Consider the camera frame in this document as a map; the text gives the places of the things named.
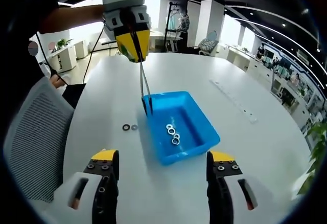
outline black cable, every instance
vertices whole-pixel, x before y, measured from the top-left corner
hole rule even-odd
[[[87,64],[87,67],[86,67],[86,71],[85,71],[85,74],[84,74],[84,77],[83,77],[83,83],[84,83],[84,84],[85,84],[86,73],[87,73],[88,67],[89,67],[89,65],[90,65],[90,63],[91,63],[92,54],[93,54],[93,52],[94,52],[94,49],[96,49],[96,45],[98,44],[98,41],[99,41],[99,39],[100,39],[100,36],[101,36],[103,30],[104,30],[104,25],[103,25],[102,31],[100,32],[100,35],[99,35],[99,37],[98,37],[98,40],[96,41],[96,44],[94,45],[94,47],[93,47],[93,49],[92,49],[92,52],[91,52],[91,55],[90,55],[90,60],[88,61],[88,64]]]
[[[39,35],[38,35],[37,33],[36,33],[36,37],[37,37],[37,40],[38,40],[38,42],[39,42],[39,44],[40,44],[40,47],[41,47],[41,50],[42,50],[42,53],[43,53],[44,59],[45,59],[46,63],[48,64],[50,70],[51,70],[53,73],[55,73],[55,75],[57,75],[57,76],[59,77],[59,79],[62,80],[62,81],[64,82],[64,84],[68,85],[68,83],[66,83],[66,81],[62,79],[62,77],[58,74],[58,72],[57,72],[55,69],[53,69],[53,68],[51,67],[51,65],[49,64],[48,60],[46,59],[45,52],[44,52],[44,50],[43,50],[43,47],[42,47],[42,44],[41,44],[41,41],[40,41]]]

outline blue plastic tray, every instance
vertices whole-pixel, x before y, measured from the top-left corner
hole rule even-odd
[[[168,165],[207,152],[220,137],[188,92],[171,92],[145,96],[152,141],[162,164]],[[180,135],[179,145],[172,144],[166,125],[172,124]]]

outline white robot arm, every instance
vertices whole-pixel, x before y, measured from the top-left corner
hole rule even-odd
[[[149,52],[150,19],[144,1],[103,0],[104,31],[132,62],[144,61]]]

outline black sleeve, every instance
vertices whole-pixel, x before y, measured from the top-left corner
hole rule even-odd
[[[41,22],[56,8],[56,0],[11,0],[7,12],[11,35],[30,38],[39,29]]]

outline white table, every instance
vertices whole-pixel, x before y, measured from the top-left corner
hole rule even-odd
[[[235,156],[278,206],[289,206],[291,185],[308,167],[309,149],[291,116],[246,73],[220,58],[150,53],[144,62],[154,93],[188,91],[221,137],[213,150]],[[237,94],[258,121],[249,120],[210,83]],[[123,124],[137,131],[123,131]],[[93,70],[75,110],[65,151],[64,179],[83,171],[101,149],[120,151],[119,223],[209,223],[206,155],[162,166],[141,103],[139,66],[106,57]]]

